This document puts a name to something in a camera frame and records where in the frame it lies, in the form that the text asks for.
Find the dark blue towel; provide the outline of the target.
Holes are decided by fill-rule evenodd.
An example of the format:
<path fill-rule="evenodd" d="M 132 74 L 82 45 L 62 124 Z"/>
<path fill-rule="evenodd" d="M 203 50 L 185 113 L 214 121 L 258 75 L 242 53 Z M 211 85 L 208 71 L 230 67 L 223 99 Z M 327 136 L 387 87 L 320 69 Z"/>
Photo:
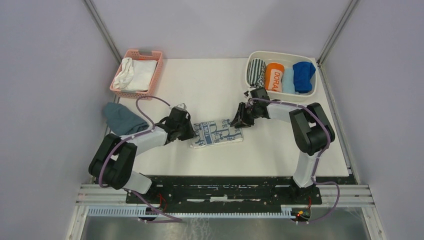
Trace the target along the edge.
<path fill-rule="evenodd" d="M 309 93 L 312 89 L 311 78 L 316 72 L 316 68 L 312 62 L 301 61 L 292 66 L 293 84 L 295 91 L 300 94 Z"/>

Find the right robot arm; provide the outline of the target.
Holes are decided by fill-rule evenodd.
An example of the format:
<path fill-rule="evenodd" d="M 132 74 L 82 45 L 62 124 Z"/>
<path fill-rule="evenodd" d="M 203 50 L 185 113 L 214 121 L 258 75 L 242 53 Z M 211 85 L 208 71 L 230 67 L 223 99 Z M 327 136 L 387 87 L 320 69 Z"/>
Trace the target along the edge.
<path fill-rule="evenodd" d="M 259 118 L 290 123 L 300 154 L 292 176 L 296 186 L 289 189 L 288 196 L 293 203 L 302 204 L 309 198 L 307 188 L 317 183 L 316 171 L 321 156 L 336 137 L 323 107 L 318 102 L 301 105 L 271 100 L 264 87 L 253 88 L 246 94 L 250 98 L 239 103 L 231 127 L 249 128 Z"/>

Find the light blue towel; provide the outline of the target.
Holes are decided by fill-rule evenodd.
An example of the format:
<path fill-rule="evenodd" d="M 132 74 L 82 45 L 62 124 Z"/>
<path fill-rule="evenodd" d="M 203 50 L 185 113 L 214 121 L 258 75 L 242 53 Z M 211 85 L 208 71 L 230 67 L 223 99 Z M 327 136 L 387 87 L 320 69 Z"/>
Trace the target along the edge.
<path fill-rule="evenodd" d="M 283 93 L 292 95 L 296 93 L 294 85 L 294 70 L 292 68 L 286 68 L 284 70 L 281 82 Z"/>

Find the patterned white blue cloth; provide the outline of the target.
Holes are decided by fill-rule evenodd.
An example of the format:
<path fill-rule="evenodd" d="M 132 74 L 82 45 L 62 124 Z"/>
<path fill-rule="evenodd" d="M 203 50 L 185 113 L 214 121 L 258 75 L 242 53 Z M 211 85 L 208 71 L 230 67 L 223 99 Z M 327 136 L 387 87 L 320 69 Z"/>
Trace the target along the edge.
<path fill-rule="evenodd" d="M 195 137 L 190 142 L 193 149 L 241 143 L 244 140 L 242 129 L 231 127 L 228 118 L 195 123 L 193 129 Z"/>

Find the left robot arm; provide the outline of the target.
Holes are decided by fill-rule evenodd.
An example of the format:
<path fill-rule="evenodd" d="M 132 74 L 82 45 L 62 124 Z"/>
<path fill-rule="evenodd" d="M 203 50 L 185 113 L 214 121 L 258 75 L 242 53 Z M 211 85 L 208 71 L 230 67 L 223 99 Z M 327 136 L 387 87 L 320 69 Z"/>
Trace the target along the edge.
<path fill-rule="evenodd" d="M 176 140 L 195 137 L 189 112 L 179 106 L 171 109 L 169 116 L 153 128 L 129 136 L 106 135 L 95 153 L 88 172 L 97 178 L 102 187 L 137 192 L 147 204 L 154 202 L 158 191 L 153 180 L 133 170 L 135 158 L 153 148 L 165 146 Z"/>

